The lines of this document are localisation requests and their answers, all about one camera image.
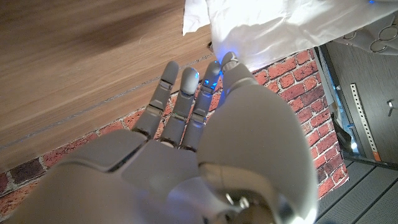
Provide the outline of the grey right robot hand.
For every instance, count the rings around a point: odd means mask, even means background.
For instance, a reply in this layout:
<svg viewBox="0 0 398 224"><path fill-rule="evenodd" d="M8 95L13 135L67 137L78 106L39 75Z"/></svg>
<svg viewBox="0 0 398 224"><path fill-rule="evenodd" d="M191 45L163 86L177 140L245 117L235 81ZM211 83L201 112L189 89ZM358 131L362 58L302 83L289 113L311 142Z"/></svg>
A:
<svg viewBox="0 0 398 224"><path fill-rule="evenodd" d="M204 78L169 62L131 130L105 134L53 166L9 223L313 223L317 175L291 107L232 52Z"/></svg>

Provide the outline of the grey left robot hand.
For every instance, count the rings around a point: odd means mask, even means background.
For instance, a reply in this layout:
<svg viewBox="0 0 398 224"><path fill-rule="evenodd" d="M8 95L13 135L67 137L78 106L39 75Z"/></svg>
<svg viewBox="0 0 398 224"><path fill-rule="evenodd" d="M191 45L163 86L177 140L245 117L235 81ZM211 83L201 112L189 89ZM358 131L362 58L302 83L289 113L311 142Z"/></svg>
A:
<svg viewBox="0 0 398 224"><path fill-rule="evenodd" d="M369 25L345 34L334 42L367 52L397 56L397 11Z"/></svg>

